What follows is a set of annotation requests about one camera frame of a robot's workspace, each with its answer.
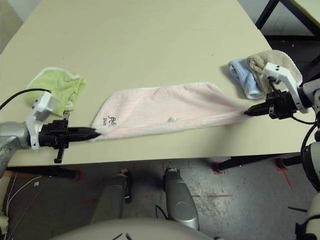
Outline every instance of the table leg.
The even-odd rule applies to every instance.
[[[220,173],[223,170],[240,167],[246,164],[252,164],[262,160],[267,160],[282,154],[254,155],[254,156],[233,156],[227,161],[223,161],[213,165],[213,170]]]
[[[275,161],[275,163],[278,168],[286,169],[286,168],[293,166],[293,165],[302,164],[302,160],[301,160],[301,156],[299,153],[296,156],[289,157],[289,158],[278,158]]]
[[[320,55],[317,56],[315,59],[313,59],[311,63],[313,63],[314,65],[317,65],[318,63],[320,63]]]
[[[270,17],[271,13],[276,8],[277,4],[280,0],[270,0],[268,4],[265,6],[263,12],[261,13],[259,19],[256,21],[256,27],[261,30],[262,27],[265,25],[266,21]]]
[[[60,166],[15,166],[7,167],[6,170],[26,174],[66,178],[72,180],[77,180],[81,175],[80,171],[62,168]]]

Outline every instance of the black cable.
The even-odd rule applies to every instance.
[[[168,220],[167,215],[165,214],[165,212],[163,211],[163,209],[162,209],[160,206],[158,206],[158,205],[155,205],[155,216],[156,216],[156,218],[157,218],[157,219],[159,218],[159,217],[158,217],[158,211],[157,211],[157,209],[159,209],[159,210],[161,211],[161,213],[163,214],[164,218],[165,218],[166,220]]]
[[[0,110],[4,108],[5,105],[7,105],[12,99],[14,99],[15,97],[27,93],[27,92],[32,92],[32,91],[43,91],[43,92],[49,92],[51,93],[50,90],[44,89],[44,88],[31,88],[31,89],[26,89],[26,90],[22,90],[17,92],[16,94],[12,95],[11,97],[9,97],[6,101],[4,101],[4,103],[2,103],[0,105]]]
[[[292,118],[293,120],[296,120],[296,121],[299,122],[299,123],[302,123],[302,124],[308,124],[308,125],[316,124],[315,121],[313,121],[313,122],[303,121],[303,120],[300,120],[300,119],[298,119],[298,118],[296,118],[296,117],[294,117],[294,116],[291,116],[291,118]]]
[[[315,128],[317,127],[317,124],[313,124],[312,127],[309,129],[309,131],[306,133],[304,139],[303,139],[303,142],[302,142],[302,145],[301,145],[301,150],[300,150],[300,156],[301,156],[301,159],[303,159],[303,153],[304,153],[304,149],[307,145],[307,141],[311,135],[311,133],[313,132],[313,130],[315,130]]]

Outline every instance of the table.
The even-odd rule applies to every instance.
[[[236,0],[42,0],[1,55],[0,96],[25,89],[49,66],[87,80],[69,126],[90,126],[114,92],[209,81],[249,107],[228,74],[230,60],[271,49]],[[23,122],[23,97],[1,122]],[[299,116],[312,121],[314,113]],[[48,122],[56,119],[51,116]],[[62,164],[245,156],[298,152],[309,126],[253,117],[234,125],[70,143]],[[48,166],[57,151],[20,150],[9,166]]]

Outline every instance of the black metal frame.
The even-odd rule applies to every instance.
[[[278,3],[282,3],[293,15],[296,16],[305,26],[313,33],[313,40],[320,40],[320,27],[313,22],[303,11],[297,7],[291,0],[269,0],[268,4],[264,8],[260,17],[256,21],[256,27],[261,30],[265,25],[266,21],[270,17],[271,13],[274,11]],[[291,36],[291,40],[301,40],[301,36]],[[320,63],[320,55],[311,61],[312,64],[316,65]]]
[[[292,165],[301,164],[300,153],[297,153],[295,156],[286,157],[283,154],[267,154],[267,155],[249,155],[249,156],[233,156],[231,159],[213,164],[213,170],[217,173],[222,172],[223,170],[241,167],[243,165],[252,164],[268,159],[276,159],[276,165],[280,169],[285,169]]]

